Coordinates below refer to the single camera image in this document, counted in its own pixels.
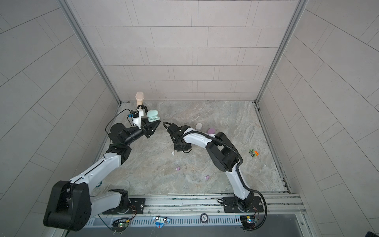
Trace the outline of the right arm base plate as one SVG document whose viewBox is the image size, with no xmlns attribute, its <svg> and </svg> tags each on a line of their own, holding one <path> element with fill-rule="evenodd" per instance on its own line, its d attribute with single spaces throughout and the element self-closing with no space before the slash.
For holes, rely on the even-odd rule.
<svg viewBox="0 0 379 237">
<path fill-rule="evenodd" d="M 218 202 L 224 206 L 225 213 L 264 213 L 264 203 L 260 197 L 254 197 L 252 202 L 248 204 L 247 211 L 243 211 L 237 205 L 236 197 L 222 197 Z"/>
</svg>

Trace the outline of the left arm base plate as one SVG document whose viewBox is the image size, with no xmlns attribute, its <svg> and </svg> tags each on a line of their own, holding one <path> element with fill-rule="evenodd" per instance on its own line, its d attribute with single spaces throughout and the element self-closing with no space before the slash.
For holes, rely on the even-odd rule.
<svg viewBox="0 0 379 237">
<path fill-rule="evenodd" d="M 103 215 L 132 215 L 132 214 L 142 214 L 145 206 L 145 198 L 129 198 L 128 208 L 113 208 L 104 211 Z"/>
</svg>

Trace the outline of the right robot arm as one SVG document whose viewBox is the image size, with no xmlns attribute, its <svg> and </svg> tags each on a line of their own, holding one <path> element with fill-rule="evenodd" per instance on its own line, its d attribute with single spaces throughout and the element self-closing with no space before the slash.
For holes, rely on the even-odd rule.
<svg viewBox="0 0 379 237">
<path fill-rule="evenodd" d="M 188 125 L 179 127 L 168 122 L 164 122 L 163 125 L 170 135 L 175 151 L 189 153 L 192 150 L 192 145 L 204 148 L 207 151 L 212 163 L 218 170 L 227 175 L 232 185 L 235 197 L 233 206 L 238 207 L 242 212 L 253 209 L 254 192 L 245 184 L 239 170 L 243 159 L 224 133 L 208 134 L 197 131 Z"/>
</svg>

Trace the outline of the mint green earbud case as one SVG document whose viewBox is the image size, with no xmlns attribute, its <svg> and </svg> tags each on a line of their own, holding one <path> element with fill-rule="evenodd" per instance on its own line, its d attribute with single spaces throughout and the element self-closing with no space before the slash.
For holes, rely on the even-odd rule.
<svg viewBox="0 0 379 237">
<path fill-rule="evenodd" d="M 160 120 L 160 117 L 158 116 L 159 113 L 157 110 L 149 110 L 147 112 L 147 117 L 149 122 L 154 122 Z"/>
</svg>

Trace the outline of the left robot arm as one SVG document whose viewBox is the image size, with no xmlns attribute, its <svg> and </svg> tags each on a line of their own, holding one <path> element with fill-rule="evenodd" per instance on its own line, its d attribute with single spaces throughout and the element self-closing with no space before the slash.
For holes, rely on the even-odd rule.
<svg viewBox="0 0 379 237">
<path fill-rule="evenodd" d="M 159 124 L 159 118 L 142 118 L 140 126 L 133 127 L 114 124 L 109 133 L 111 144 L 103 157 L 76 177 L 58 181 L 52 187 L 43 224 L 77 232 L 95 215 L 129 211 L 131 204 L 126 190 L 111 189 L 95 197 L 90 194 L 106 176 L 127 161 L 132 151 L 130 144 L 142 136 L 152 136 Z"/>
</svg>

